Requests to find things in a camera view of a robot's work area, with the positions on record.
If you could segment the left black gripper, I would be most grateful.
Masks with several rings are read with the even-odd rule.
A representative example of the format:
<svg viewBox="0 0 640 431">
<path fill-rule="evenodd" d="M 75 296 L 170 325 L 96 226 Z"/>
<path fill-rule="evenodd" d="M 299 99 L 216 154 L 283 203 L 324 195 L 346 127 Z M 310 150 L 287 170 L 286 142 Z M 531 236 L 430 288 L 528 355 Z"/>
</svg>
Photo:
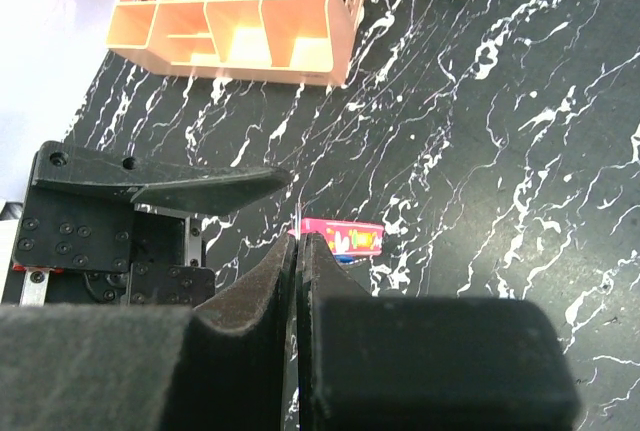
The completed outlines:
<svg viewBox="0 0 640 431">
<path fill-rule="evenodd" d="M 48 141 L 1 301 L 199 305 L 215 284 L 195 215 L 228 215 L 291 180 L 273 166 L 188 166 Z"/>
</svg>

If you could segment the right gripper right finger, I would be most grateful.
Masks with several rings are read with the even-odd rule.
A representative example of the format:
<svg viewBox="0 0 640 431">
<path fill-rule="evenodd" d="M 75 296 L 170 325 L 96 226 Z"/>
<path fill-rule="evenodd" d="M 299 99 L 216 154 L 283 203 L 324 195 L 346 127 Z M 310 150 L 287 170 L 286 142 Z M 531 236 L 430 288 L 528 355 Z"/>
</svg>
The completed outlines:
<svg viewBox="0 0 640 431">
<path fill-rule="evenodd" d="M 305 236 L 296 272 L 304 430 L 569 430 L 581 402 L 529 301 L 375 297 Z"/>
</svg>

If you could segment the key with blue tag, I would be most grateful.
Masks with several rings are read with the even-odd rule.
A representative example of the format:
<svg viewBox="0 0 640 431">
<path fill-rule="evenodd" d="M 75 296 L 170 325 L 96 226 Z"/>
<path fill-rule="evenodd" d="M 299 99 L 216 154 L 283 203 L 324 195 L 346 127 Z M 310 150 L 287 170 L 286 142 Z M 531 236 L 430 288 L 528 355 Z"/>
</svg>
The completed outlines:
<svg viewBox="0 0 640 431">
<path fill-rule="evenodd" d="M 336 261 L 343 266 L 355 265 L 367 260 L 367 257 L 362 256 L 349 256 L 349 255 L 336 255 Z"/>
</svg>

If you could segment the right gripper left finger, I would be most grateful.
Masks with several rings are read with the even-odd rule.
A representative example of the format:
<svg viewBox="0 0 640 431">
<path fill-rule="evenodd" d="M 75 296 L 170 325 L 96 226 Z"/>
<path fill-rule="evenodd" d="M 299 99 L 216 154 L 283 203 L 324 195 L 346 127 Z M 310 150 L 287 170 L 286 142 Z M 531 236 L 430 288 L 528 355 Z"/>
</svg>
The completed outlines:
<svg viewBox="0 0 640 431">
<path fill-rule="evenodd" d="M 278 430 L 296 243 L 195 308 L 5 306 L 5 430 Z"/>
</svg>

